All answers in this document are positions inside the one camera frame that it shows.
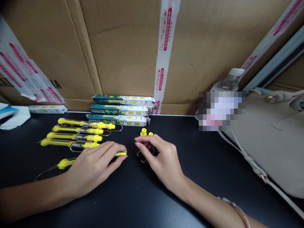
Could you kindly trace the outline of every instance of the metal frame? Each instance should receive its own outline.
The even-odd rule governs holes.
[[[304,53],[304,25],[281,48],[244,89],[268,86],[277,76]]]

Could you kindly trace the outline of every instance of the black tabletop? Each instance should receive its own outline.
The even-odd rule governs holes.
[[[64,158],[78,154],[66,148],[42,147],[61,117],[86,120],[84,113],[32,114],[22,126],[0,131],[2,142],[0,187],[24,184]],[[226,197],[246,214],[269,227],[303,227],[289,205],[253,173],[240,153],[217,132],[199,132],[194,117],[151,116],[147,132],[176,145],[182,170],[205,190]],[[104,183],[86,196],[38,215],[16,227],[211,227],[195,210],[168,191],[136,156],[134,138],[141,127],[124,127],[102,142],[126,146],[129,157]],[[64,170],[53,170],[43,178]]]

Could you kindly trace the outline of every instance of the plastic water bottle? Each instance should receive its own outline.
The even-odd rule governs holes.
[[[217,83],[215,83],[210,90],[211,92],[215,91],[237,91],[238,90],[238,81],[241,75],[244,73],[244,69],[232,68],[228,73],[228,76]],[[195,118],[199,120],[199,110],[197,109],[195,113]]]

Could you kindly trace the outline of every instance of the product packaging box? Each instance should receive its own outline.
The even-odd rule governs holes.
[[[92,104],[91,113],[102,113],[109,115],[121,116],[148,116],[153,112],[154,107],[151,106],[129,106],[129,105],[107,105]]]
[[[90,122],[121,124],[124,126],[144,127],[150,123],[150,118],[143,116],[114,116],[91,113],[89,115],[86,115],[86,117]]]
[[[36,114],[63,114],[67,111],[64,105],[31,105],[28,109]]]
[[[155,103],[152,97],[133,97],[133,96],[106,96],[95,95],[92,97],[95,104],[102,105],[141,105],[150,106]]]

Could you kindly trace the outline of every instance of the red and white tape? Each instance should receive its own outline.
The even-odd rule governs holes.
[[[30,60],[2,16],[0,16],[0,72],[31,100],[65,103],[48,78]]]
[[[177,14],[180,10],[180,0],[162,0],[158,36],[158,55],[154,84],[154,99],[158,104],[153,114],[160,114],[164,99],[167,73],[174,37]]]
[[[241,79],[248,72],[248,70],[259,60],[259,58],[261,58],[261,56],[270,48],[270,46],[287,30],[303,8],[304,0],[293,0],[289,4],[274,27],[272,27],[269,33],[264,37],[264,39],[243,64],[242,69],[245,71],[239,79]]]

